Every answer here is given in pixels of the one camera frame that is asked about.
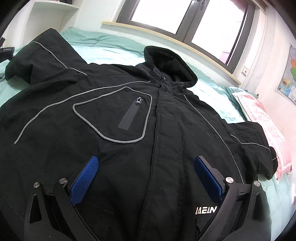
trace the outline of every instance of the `gray window frame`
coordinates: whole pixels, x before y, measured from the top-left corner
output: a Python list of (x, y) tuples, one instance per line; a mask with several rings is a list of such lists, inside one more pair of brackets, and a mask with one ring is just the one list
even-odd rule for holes
[(183, 42), (202, 52), (232, 74), (239, 62), (239, 59), (246, 45), (255, 14), (255, 4), (251, 0), (244, 1), (247, 3), (247, 9), (241, 24), (240, 31), (237, 35), (236, 41), (226, 63), (223, 63), (221, 60), (219, 60), (209, 52), (191, 42), (210, 0), (192, 0), (176, 34), (170, 33), (160, 28), (156, 28), (154, 26), (130, 20), (140, 0), (126, 0), (122, 6), (116, 22), (150, 29), (152, 31), (164, 34), (180, 42)]

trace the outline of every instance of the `window sill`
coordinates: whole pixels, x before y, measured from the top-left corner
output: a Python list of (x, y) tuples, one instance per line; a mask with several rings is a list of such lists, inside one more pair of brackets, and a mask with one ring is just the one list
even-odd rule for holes
[(180, 46), (182, 46), (182, 47), (184, 47), (184, 48), (198, 54), (199, 56), (203, 57), (205, 60), (207, 60), (211, 64), (215, 65), (219, 69), (221, 69), (225, 74), (227, 74), (230, 78), (232, 78), (236, 83), (238, 83), (239, 85), (242, 84), (233, 74), (228, 72), (225, 68), (223, 68), (221, 65), (219, 65), (217, 62), (213, 61), (211, 58), (209, 58), (208, 56), (206, 56), (202, 52), (196, 50), (195, 48), (192, 48), (191, 46), (189, 46), (189, 45), (187, 45), (185, 43), (182, 43), (182, 42), (180, 42), (180, 41), (178, 41), (176, 39), (173, 39), (173, 38), (171, 38), (169, 36), (166, 36), (164, 34), (161, 34), (161, 33), (149, 30), (149, 29), (140, 28), (140, 27), (137, 27), (137, 26), (123, 24), (123, 23), (115, 23), (115, 22), (103, 21), (102, 25), (112, 25), (112, 26), (119, 26), (119, 27), (124, 27), (124, 28), (131, 28), (131, 29), (135, 29), (135, 30), (139, 30), (139, 31), (142, 31), (142, 32), (150, 33), (150, 34), (156, 35), (158, 37), (164, 38), (166, 40), (169, 40), (169, 41), (171, 41), (171, 42), (173, 42), (175, 44), (178, 44), (178, 45), (180, 45)]

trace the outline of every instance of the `pink pillow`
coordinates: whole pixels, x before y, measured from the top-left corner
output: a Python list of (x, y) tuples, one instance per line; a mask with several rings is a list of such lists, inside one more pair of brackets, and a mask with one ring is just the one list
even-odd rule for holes
[(288, 142), (266, 114), (260, 101), (245, 92), (235, 92), (232, 95), (241, 106), (247, 120), (257, 122), (262, 126), (269, 146), (275, 149), (279, 163), (276, 175), (280, 180), (284, 173), (292, 171), (292, 158)]

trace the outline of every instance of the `jacket chest pocket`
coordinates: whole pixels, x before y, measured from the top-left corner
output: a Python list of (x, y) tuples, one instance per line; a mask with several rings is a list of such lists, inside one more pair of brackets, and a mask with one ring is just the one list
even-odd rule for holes
[(145, 136), (152, 96), (130, 87), (73, 105), (75, 114), (102, 138), (134, 143)]

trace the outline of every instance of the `blue gripper pad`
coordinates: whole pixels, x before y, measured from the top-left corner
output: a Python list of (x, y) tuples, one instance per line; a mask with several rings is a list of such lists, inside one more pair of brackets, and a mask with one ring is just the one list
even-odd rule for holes
[(99, 169), (99, 159), (93, 156), (73, 182), (70, 201), (73, 206), (80, 203)]
[(222, 187), (211, 173), (211, 171), (214, 172), (213, 168), (211, 168), (208, 163), (206, 164), (201, 160), (201, 158), (197, 157), (194, 160), (194, 170), (211, 200), (214, 203), (221, 203), (223, 201)]

